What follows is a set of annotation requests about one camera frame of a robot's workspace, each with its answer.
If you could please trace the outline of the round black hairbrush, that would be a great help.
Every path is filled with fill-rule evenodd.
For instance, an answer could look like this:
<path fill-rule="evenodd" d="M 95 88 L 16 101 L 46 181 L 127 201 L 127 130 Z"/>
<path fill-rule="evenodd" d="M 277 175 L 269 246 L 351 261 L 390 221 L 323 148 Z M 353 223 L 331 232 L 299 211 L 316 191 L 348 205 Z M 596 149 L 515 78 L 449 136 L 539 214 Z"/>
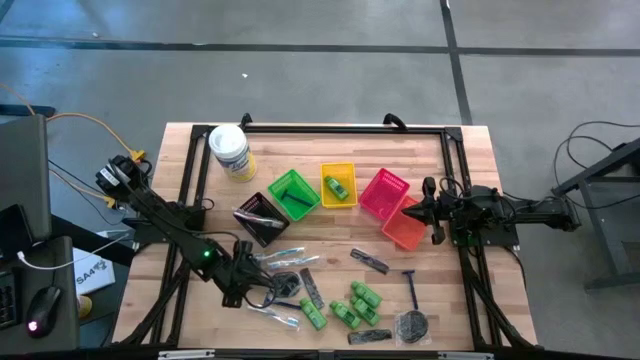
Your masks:
<path fill-rule="evenodd" d="M 275 297 L 290 298 L 298 294 L 303 282 L 293 271 L 279 272 L 273 275 Z"/>
<path fill-rule="evenodd" d="M 429 328 L 427 316 L 419 310 L 410 310 L 397 314 L 394 318 L 396 346 L 417 347 L 429 345 L 431 343 Z"/>

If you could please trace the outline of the black computer mouse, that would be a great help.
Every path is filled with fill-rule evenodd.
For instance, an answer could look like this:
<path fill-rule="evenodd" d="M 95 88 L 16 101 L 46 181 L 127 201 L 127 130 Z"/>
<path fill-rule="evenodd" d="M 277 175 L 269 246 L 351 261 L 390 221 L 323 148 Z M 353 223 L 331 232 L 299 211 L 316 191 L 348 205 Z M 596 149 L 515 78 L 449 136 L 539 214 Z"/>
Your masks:
<path fill-rule="evenodd" d="M 47 336 L 54 328 L 62 289 L 51 285 L 39 289 L 26 312 L 26 332 L 31 338 Z"/>

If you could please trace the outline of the black floor bar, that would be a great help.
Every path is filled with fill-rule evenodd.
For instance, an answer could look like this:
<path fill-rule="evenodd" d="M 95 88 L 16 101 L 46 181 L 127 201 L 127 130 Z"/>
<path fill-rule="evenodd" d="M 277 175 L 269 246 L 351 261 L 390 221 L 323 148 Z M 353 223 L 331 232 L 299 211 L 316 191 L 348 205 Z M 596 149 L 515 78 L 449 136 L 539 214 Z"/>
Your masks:
<path fill-rule="evenodd" d="M 51 106 L 31 106 L 16 104 L 0 104 L 0 116 L 31 116 L 33 113 L 52 117 L 56 114 L 56 109 Z"/>

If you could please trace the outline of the black plastic basket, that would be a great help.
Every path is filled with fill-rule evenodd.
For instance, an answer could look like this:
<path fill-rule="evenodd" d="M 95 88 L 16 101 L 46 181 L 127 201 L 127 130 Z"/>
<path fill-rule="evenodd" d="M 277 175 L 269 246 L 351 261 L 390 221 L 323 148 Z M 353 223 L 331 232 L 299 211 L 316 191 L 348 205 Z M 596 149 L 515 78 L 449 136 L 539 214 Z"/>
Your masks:
<path fill-rule="evenodd" d="M 285 223 L 285 227 L 283 229 L 270 228 L 246 221 L 233 214 L 234 218 L 240 223 L 240 225 L 263 248 L 266 248 L 274 242 L 290 225 L 289 220 L 260 192 L 256 192 L 252 195 L 239 208 L 263 217 L 276 218 Z"/>

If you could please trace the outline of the white printed paper sheet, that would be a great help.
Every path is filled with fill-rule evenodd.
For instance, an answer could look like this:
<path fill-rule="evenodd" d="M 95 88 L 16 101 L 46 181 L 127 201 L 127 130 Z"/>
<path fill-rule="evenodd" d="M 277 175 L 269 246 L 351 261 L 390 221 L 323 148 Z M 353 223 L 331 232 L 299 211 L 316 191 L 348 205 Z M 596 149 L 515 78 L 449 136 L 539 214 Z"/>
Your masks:
<path fill-rule="evenodd" d="M 116 282 L 113 263 L 101 256 L 74 248 L 75 289 L 78 295 L 87 295 Z"/>

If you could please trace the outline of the green plastic basket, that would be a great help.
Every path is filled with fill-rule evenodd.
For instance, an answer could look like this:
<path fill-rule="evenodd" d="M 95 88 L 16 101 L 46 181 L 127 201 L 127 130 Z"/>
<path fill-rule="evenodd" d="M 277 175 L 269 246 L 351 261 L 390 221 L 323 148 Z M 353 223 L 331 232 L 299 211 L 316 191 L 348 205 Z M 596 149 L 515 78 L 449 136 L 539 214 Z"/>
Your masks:
<path fill-rule="evenodd" d="M 321 202 L 319 193 L 294 169 L 277 178 L 267 187 L 267 190 L 293 221 L 299 221 L 304 218 Z M 313 206 L 306 207 L 291 199 L 282 200 L 280 195 L 284 190 L 288 190 L 293 195 L 311 202 Z"/>

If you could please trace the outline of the blue disposable razor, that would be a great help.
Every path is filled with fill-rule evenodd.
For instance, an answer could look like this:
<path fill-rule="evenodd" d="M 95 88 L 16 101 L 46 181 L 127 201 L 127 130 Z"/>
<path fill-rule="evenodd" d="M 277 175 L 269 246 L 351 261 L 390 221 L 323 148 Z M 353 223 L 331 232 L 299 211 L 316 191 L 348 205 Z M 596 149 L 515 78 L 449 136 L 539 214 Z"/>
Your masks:
<path fill-rule="evenodd" d="M 290 302 L 285 302 L 285 301 L 280 301 L 278 300 L 274 294 L 272 293 L 267 293 L 265 296 L 265 299 L 263 301 L 263 306 L 267 307 L 267 306 L 280 306 L 280 307 L 284 307 L 284 308 L 288 308 L 288 309 L 293 309 L 293 310 L 301 310 L 301 306 L 298 304 L 294 304 L 294 303 L 290 303 Z"/>
<path fill-rule="evenodd" d="M 413 275 L 415 274 L 414 270 L 405 270 L 402 272 L 403 275 L 406 276 L 408 284 L 409 284 L 409 289 L 410 289 L 410 294 L 411 294 L 411 299 L 412 299 L 412 305 L 413 305 L 413 309 L 415 311 L 417 311 L 419 309 L 419 305 L 418 305 L 418 301 L 417 301 L 417 296 L 416 296 L 416 291 L 415 291 L 415 285 L 414 285 L 414 280 L 413 280 Z"/>
<path fill-rule="evenodd" d="M 307 200 L 304 200 L 304 199 L 302 199 L 302 198 L 300 198 L 300 197 L 298 197 L 298 196 L 293 195 L 293 194 L 292 194 L 292 193 L 290 193 L 288 190 L 284 190 L 284 191 L 282 192 L 282 194 L 280 195 L 280 198 L 281 198 L 282 200 L 284 200 L 284 199 L 291 199 L 291 200 L 293 200 L 293 201 L 295 201 L 295 202 L 297 202 L 297 203 L 299 203 L 299 204 L 302 204 L 302 205 L 304 205 L 304 206 L 306 206 L 306 207 L 312 207 L 312 206 L 313 206 L 313 204 L 312 204 L 311 202 L 309 202 L 309 201 L 307 201 Z"/>

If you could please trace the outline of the orange plastic basket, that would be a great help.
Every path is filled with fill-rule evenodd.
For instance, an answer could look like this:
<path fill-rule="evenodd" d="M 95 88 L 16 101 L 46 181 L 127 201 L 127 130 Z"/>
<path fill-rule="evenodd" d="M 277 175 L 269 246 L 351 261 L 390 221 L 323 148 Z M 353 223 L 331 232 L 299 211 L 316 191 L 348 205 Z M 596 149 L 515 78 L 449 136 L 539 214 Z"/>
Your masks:
<path fill-rule="evenodd" d="M 403 209 L 416 204 L 418 204 L 417 200 L 405 196 L 382 227 L 382 233 L 385 236 L 407 251 L 414 251 L 426 234 L 426 226 L 422 222 L 402 212 Z"/>

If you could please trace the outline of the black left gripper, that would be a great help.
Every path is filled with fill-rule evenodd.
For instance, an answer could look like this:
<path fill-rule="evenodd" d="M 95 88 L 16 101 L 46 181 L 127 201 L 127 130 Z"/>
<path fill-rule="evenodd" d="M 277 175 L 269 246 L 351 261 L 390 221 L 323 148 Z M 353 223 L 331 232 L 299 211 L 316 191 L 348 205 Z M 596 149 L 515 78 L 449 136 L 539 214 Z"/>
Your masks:
<path fill-rule="evenodd" d="M 253 244 L 250 241 L 238 240 L 234 243 L 223 306 L 241 306 L 246 294 L 268 293 L 275 289 L 273 277 L 261 268 L 249 270 L 252 265 L 249 259 Z"/>

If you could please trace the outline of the black aluminium table frame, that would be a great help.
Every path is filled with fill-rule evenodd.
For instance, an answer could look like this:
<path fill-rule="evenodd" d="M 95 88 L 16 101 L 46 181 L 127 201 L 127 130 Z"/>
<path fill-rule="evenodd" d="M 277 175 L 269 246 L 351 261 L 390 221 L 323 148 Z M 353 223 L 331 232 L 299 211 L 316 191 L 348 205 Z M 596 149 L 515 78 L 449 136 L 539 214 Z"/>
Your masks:
<path fill-rule="evenodd" d="M 167 125 L 152 187 L 173 201 L 181 190 L 204 191 L 205 228 L 231 248 L 234 238 L 246 232 L 233 218 L 232 209 L 267 187 L 291 169 L 319 189 L 323 163 L 353 163 L 356 185 L 364 190 L 381 168 L 409 183 L 409 195 L 421 198 L 425 177 L 455 176 L 474 184 L 499 187 L 494 151 L 484 126 L 436 127 L 416 125 L 408 133 L 382 125 L 282 125 L 269 132 L 263 124 L 248 128 L 257 172 L 249 181 L 231 180 L 216 160 L 206 174 L 184 172 L 192 125 Z M 320 255 L 305 267 L 325 302 L 348 303 L 351 283 L 363 282 L 382 297 L 380 326 L 392 328 L 397 314 L 413 308 L 405 270 L 414 270 L 419 309 L 427 316 L 431 343 L 423 349 L 469 350 L 473 346 L 459 255 L 450 243 L 433 245 L 424 238 L 414 251 L 397 247 L 382 233 L 383 223 L 360 206 L 328 209 L 317 206 L 294 221 L 272 243 L 279 251 L 304 247 L 299 257 Z M 360 249 L 386 263 L 384 275 L 350 256 Z M 348 327 L 330 317 L 316 331 L 302 318 L 298 331 L 247 308 L 228 309 L 218 288 L 192 277 L 185 299 L 179 343 L 182 347 L 259 349 L 345 349 Z"/>

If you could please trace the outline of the green travel shampoo bottle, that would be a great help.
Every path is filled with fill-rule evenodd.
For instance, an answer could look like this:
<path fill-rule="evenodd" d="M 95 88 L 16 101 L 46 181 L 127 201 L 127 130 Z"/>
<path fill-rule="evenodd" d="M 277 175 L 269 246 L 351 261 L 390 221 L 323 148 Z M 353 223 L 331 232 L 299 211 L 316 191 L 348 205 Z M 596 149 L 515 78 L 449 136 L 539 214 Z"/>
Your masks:
<path fill-rule="evenodd" d="M 351 289 L 357 298 L 363 300 L 372 308 L 377 308 L 382 302 L 382 297 L 363 282 L 353 281 L 351 283 Z"/>
<path fill-rule="evenodd" d="M 327 325 L 327 319 L 309 298 L 302 298 L 299 305 L 316 331 L 322 330 Z"/>
<path fill-rule="evenodd" d="M 331 193 L 340 201 L 344 201 L 345 199 L 348 198 L 349 196 L 349 192 L 341 185 L 341 183 L 331 177 L 331 176 L 326 176 L 324 178 L 325 183 L 327 184 L 329 190 L 331 191 Z"/>
<path fill-rule="evenodd" d="M 375 326 L 379 323 L 380 318 L 378 314 L 363 299 L 352 296 L 350 303 L 354 311 L 370 326 Z"/>
<path fill-rule="evenodd" d="M 330 309 L 332 313 L 350 329 L 355 330 L 359 327 L 361 319 L 343 303 L 332 301 L 330 303 Z"/>

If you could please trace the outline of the black side table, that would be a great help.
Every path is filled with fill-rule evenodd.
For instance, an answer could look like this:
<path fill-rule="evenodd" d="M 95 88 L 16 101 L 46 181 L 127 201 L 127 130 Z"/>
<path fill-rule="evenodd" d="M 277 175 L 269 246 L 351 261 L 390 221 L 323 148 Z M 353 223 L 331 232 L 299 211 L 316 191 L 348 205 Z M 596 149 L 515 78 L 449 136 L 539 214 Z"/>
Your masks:
<path fill-rule="evenodd" d="M 584 284 L 587 291 L 640 285 L 640 269 L 626 251 L 640 248 L 640 172 L 619 176 L 626 165 L 640 165 L 640 138 L 624 144 L 597 163 L 552 189 L 556 196 L 581 193 L 610 274 Z"/>

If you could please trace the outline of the grey computer monitor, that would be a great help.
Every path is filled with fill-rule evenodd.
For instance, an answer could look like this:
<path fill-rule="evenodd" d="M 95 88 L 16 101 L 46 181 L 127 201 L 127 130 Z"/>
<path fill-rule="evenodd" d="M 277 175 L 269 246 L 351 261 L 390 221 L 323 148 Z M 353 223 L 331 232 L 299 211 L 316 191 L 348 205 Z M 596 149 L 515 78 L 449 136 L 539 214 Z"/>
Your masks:
<path fill-rule="evenodd" d="M 22 207 L 31 234 L 51 234 L 45 118 L 32 115 L 0 124 L 0 212 Z"/>

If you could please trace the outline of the yellow plastic basket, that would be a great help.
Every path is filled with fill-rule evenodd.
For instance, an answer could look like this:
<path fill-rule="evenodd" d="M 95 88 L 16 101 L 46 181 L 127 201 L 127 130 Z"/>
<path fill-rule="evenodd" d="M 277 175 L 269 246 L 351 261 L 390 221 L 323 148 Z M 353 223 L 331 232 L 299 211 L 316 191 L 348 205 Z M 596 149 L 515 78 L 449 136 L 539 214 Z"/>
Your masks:
<path fill-rule="evenodd" d="M 331 193 L 324 181 L 326 176 L 331 176 L 341 183 L 349 192 L 347 199 L 340 201 Z M 323 163 L 321 165 L 321 180 L 321 199 L 325 208 L 349 208 L 358 203 L 355 166 L 353 163 Z"/>

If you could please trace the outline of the dark side desk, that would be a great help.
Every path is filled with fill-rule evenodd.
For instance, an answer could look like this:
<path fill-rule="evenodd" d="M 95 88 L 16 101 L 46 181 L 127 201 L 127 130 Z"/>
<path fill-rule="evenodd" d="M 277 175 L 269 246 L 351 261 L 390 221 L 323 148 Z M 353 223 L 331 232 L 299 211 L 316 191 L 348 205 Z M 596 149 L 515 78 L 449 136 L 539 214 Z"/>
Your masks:
<path fill-rule="evenodd" d="M 0 330 L 0 357 L 40 352 L 74 350 L 79 346 L 79 319 L 74 284 L 72 242 L 61 237 L 40 244 L 25 255 L 0 264 L 0 272 L 18 268 L 21 273 L 21 323 Z M 63 293 L 53 330 L 45 337 L 31 338 L 26 332 L 26 312 L 35 293 L 48 286 Z"/>

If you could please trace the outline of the black monitor base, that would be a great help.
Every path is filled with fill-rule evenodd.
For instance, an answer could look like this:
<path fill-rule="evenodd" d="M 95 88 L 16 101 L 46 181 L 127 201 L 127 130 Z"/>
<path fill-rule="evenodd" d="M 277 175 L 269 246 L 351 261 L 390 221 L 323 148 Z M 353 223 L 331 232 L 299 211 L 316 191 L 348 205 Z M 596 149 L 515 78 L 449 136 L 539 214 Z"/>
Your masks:
<path fill-rule="evenodd" d="M 19 253 L 26 255 L 33 245 L 23 207 L 14 204 L 0 211 L 0 261 L 12 261 Z"/>

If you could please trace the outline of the silver table bracket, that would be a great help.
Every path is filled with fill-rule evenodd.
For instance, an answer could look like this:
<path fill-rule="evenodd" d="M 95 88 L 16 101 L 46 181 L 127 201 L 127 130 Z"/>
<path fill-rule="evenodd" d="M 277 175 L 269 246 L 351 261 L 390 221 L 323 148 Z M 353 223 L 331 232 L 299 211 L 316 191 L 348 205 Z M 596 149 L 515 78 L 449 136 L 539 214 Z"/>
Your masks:
<path fill-rule="evenodd" d="M 478 352 L 439 352 L 437 356 L 438 360 L 495 360 L 495 357 L 491 353 L 478 353 Z"/>
<path fill-rule="evenodd" d="M 205 360 L 215 357 L 214 349 L 188 349 L 161 351 L 157 360 Z"/>

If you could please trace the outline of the black keyboard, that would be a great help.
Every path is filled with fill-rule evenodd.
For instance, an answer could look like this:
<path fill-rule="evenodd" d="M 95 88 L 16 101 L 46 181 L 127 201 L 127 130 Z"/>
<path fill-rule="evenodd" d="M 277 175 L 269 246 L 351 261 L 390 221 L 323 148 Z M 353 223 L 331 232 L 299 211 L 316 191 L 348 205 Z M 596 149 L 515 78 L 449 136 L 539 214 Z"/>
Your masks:
<path fill-rule="evenodd" d="M 0 272 L 0 330 L 21 323 L 21 273 L 18 268 Z"/>

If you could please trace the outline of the red plastic basket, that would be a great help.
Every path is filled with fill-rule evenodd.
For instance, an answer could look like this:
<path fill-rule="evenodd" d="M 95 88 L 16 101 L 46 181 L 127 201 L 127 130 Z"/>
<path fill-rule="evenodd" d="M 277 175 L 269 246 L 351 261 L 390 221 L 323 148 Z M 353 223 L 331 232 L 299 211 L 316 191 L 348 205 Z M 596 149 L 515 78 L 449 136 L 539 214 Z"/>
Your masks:
<path fill-rule="evenodd" d="M 408 192 L 408 182 L 381 168 L 359 198 L 361 207 L 380 220 L 387 220 Z"/>

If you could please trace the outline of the Lysol wipes canister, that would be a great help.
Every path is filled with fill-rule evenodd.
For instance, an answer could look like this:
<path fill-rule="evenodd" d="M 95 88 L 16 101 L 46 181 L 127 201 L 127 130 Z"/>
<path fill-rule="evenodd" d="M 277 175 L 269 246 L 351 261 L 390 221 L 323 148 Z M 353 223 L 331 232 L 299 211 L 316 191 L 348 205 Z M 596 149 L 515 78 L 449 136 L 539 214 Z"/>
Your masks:
<path fill-rule="evenodd" d="M 221 168 L 233 181 L 251 180 L 256 163 L 244 131 L 237 125 L 223 124 L 215 127 L 208 139 L 209 147 Z"/>

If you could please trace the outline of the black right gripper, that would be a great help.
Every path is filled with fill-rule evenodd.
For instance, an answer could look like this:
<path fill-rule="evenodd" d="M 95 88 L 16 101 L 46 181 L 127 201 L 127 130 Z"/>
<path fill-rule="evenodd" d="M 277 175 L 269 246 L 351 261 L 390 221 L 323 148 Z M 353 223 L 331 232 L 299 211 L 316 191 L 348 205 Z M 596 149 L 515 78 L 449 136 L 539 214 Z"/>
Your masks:
<path fill-rule="evenodd" d="M 422 191 L 424 199 L 419 203 L 413 204 L 402 210 L 402 213 L 415 219 L 426 226 L 433 228 L 431 240 L 434 245 L 440 245 L 446 239 L 446 233 L 440 222 L 438 216 L 438 197 L 439 193 L 444 190 L 440 190 L 438 196 L 436 194 L 436 181 L 433 177 L 425 177 L 423 180 Z"/>

